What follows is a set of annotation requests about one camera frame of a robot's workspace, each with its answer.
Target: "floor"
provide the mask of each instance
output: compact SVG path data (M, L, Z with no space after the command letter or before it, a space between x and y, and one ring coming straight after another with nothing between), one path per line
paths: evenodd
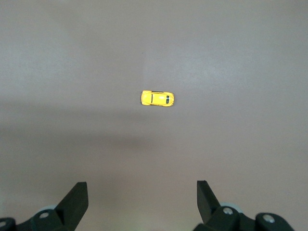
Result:
M191 231L197 180L308 227L308 2L2 1L0 217L86 181L77 231ZM142 90L170 91L170 108Z

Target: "toy car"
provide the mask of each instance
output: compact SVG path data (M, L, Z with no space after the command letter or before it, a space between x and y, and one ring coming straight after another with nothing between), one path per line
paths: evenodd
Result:
M174 95L165 91L144 90L141 94L142 105L170 107L174 103Z

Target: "screw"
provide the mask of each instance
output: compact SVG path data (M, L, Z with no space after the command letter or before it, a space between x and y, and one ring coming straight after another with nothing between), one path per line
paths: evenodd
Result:
M230 208L228 208L228 207L224 208L224 209L223 209L223 212L224 212L225 214L227 214L227 215L232 215L232 214L233 214L232 209L230 209Z
M6 226L6 222L5 221L0 222L0 228L3 227L3 226Z
M39 216L39 218L46 218L46 217L48 217L48 213L47 212L45 212L45 213L42 213L40 216Z
M263 219L265 221L267 221L268 223L274 223L275 222L275 219L269 214L264 214Z

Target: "silver screw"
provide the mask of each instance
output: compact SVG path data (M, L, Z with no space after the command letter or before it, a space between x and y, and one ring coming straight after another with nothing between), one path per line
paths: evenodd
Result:
M49 215L49 213L47 213L47 212L45 212L45 213L42 213L40 216L39 216L39 218L46 218L46 217L48 217L48 215Z
M269 214L264 214L263 219L268 223L274 223L275 222L275 219Z
M5 221L0 222L0 228L3 227L3 226L6 226L6 222Z
M223 212L224 212L225 214L227 214L227 215L232 215L232 214L233 214L232 209L230 209L230 208L228 208L228 207L224 208L224 209L223 209Z

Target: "car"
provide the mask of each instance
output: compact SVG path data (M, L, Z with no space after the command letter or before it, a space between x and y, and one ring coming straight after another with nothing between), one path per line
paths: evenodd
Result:
M170 107L173 103L174 95L171 92L144 90L141 93L142 105Z

